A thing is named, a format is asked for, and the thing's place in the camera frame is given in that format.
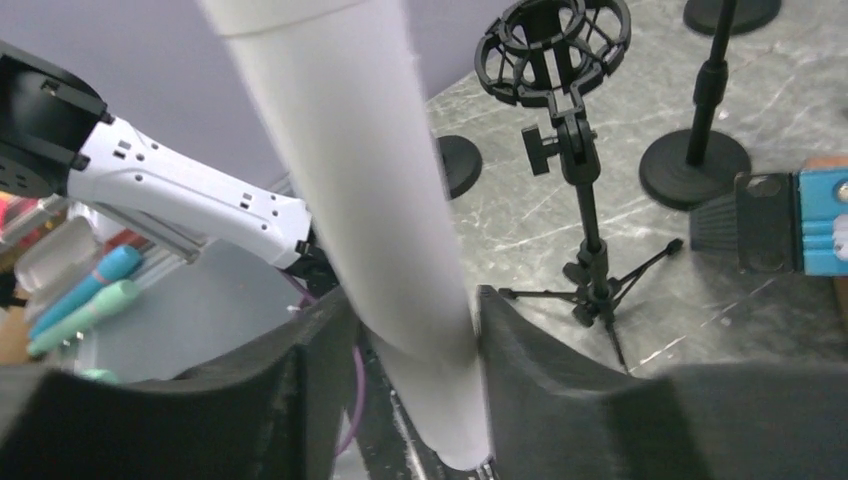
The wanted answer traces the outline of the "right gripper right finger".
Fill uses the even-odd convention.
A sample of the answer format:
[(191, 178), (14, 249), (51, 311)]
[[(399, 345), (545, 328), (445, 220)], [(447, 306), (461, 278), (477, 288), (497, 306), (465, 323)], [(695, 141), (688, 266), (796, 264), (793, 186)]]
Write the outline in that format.
[(683, 365), (638, 378), (478, 290), (502, 479), (843, 479), (842, 365)]

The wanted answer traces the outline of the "white microphone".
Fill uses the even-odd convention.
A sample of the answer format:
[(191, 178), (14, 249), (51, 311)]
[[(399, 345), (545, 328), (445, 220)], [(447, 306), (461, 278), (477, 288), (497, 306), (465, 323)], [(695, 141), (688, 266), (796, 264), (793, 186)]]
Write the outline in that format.
[(414, 427), (491, 454), (477, 336), (401, 1), (205, 1)]

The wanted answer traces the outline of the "black tripod shock-mount stand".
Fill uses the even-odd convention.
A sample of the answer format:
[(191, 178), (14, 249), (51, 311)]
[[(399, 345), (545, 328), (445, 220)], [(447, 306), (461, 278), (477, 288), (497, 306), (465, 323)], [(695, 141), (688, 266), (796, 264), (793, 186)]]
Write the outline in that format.
[(487, 94), (508, 105), (547, 111), (554, 133), (543, 137), (536, 126), (524, 128), (526, 155), (536, 176), (549, 173), (550, 159), (558, 158), (565, 182), (575, 189), (584, 232), (575, 261), (563, 267), (575, 291), (498, 292), (509, 300), (550, 298), (572, 304), (582, 326), (603, 324), (621, 367), (627, 362), (615, 330), (616, 309), (650, 267), (683, 247), (676, 238), (625, 276), (609, 274), (593, 189), (601, 174), (597, 134), (584, 97), (622, 63), (631, 25), (623, 1), (518, 1), (487, 27), (474, 58)]

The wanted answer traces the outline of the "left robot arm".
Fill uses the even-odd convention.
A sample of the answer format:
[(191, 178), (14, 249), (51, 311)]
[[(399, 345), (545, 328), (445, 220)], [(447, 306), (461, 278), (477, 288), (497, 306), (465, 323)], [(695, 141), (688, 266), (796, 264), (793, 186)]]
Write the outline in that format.
[(1, 46), (1, 189), (137, 211), (239, 246), (321, 297), (338, 285), (304, 201), (193, 160), (113, 115), (76, 75)]

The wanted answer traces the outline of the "black round-base clip stand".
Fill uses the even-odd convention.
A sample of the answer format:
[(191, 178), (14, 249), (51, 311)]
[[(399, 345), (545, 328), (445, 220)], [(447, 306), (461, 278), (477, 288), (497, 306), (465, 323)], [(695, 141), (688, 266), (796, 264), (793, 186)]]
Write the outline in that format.
[(480, 177), (483, 167), (480, 150), (471, 140), (460, 135), (440, 136), (436, 143), (443, 163), (448, 198), (459, 198)]

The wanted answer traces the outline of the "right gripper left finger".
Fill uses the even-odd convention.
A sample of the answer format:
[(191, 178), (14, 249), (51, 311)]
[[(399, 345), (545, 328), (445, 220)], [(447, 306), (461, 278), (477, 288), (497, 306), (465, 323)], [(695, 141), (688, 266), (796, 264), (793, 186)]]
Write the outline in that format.
[(170, 380), (1, 370), (5, 479), (328, 479), (353, 391), (356, 315), (335, 289)]

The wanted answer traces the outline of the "black round-base shock-mount stand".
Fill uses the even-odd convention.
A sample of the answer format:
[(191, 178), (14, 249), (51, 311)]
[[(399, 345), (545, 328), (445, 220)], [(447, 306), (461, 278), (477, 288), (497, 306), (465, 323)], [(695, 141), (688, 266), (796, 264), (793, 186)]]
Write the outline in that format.
[(692, 126), (658, 138), (640, 160), (639, 180), (644, 192), (671, 209), (689, 211), (728, 194), (736, 176), (751, 171), (745, 148), (734, 138), (712, 130), (729, 76), (726, 51), (736, 8), (735, 1), (721, 4), (710, 54), (696, 77)]

